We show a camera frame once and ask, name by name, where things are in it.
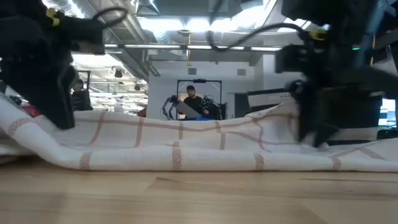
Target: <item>checkered towel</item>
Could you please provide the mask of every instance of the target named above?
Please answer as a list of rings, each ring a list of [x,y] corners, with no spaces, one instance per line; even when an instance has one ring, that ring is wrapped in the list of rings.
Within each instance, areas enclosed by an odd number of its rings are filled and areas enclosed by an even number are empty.
[[[0,98],[0,162],[39,155],[81,170],[358,170],[398,172],[397,139],[314,149],[294,141],[286,103],[226,121],[159,121],[122,113],[77,112],[57,129]]]

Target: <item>man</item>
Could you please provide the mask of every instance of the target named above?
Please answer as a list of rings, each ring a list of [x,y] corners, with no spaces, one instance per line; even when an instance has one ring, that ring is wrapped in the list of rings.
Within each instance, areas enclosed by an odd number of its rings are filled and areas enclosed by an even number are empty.
[[[202,116],[209,114],[208,110],[203,109],[203,99],[199,96],[196,96],[195,87],[192,85],[187,86],[187,94],[188,97],[184,99],[185,104],[194,109],[196,112],[200,113]]]
[[[84,82],[78,79],[72,86],[72,105],[73,111],[93,110],[90,102],[90,95],[87,90],[83,89]]]

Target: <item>wooden surface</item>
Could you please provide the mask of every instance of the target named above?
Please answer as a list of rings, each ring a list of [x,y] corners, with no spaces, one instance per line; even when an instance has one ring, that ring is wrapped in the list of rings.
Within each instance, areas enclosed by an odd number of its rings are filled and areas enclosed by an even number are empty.
[[[0,166],[1,224],[398,223],[398,174]]]

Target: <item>black cable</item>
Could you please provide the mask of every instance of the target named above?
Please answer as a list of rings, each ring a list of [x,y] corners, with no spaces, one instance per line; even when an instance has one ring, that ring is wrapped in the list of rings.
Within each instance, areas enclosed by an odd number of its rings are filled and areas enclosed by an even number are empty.
[[[210,18],[209,18],[209,24],[211,25],[214,20],[215,17],[218,13],[218,11],[220,10],[221,5],[223,4],[223,0],[217,0],[213,11],[210,13]],[[246,42],[247,40],[249,40],[251,37],[254,37],[255,35],[261,33],[261,32],[265,32],[268,30],[272,30],[272,29],[278,29],[278,28],[290,28],[290,29],[294,29],[297,30],[299,37],[303,40],[304,42],[304,46],[306,46],[307,50],[309,50],[310,52],[313,52],[313,47],[311,46],[311,38],[310,36],[306,33],[306,31],[304,29],[302,29],[301,27],[295,25],[295,24],[290,24],[290,23],[276,23],[276,24],[271,24],[268,26],[263,26],[260,27],[256,30],[254,30],[253,32],[251,32],[250,34],[244,36],[242,39],[239,39],[238,41],[236,41],[235,43],[227,46],[227,47],[217,47],[214,43],[214,38],[213,38],[213,31],[208,31],[207,32],[207,42],[209,43],[209,45],[211,46],[211,48],[213,50],[216,50],[218,52],[226,52],[229,49],[231,49],[232,47],[237,47],[241,44],[243,44],[244,42]]]
[[[109,7],[107,9],[101,10],[100,12],[97,12],[92,20],[97,20],[98,18],[100,18],[100,16],[103,16],[104,14],[111,12],[111,11],[116,11],[116,12],[121,12],[121,16],[118,18],[115,18],[112,21],[108,21],[105,23],[102,23],[101,26],[98,27],[98,29],[106,29],[112,26],[115,26],[116,24],[119,24],[120,22],[122,22],[123,20],[125,20],[127,18],[127,15],[129,14],[129,11],[123,7],[119,7],[119,6],[115,6],[115,7]]]

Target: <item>computer screen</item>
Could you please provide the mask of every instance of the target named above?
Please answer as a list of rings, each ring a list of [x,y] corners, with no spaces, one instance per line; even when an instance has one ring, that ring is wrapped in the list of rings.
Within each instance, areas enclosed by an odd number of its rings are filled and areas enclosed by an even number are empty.
[[[396,128],[396,101],[383,99],[380,107],[379,126]]]

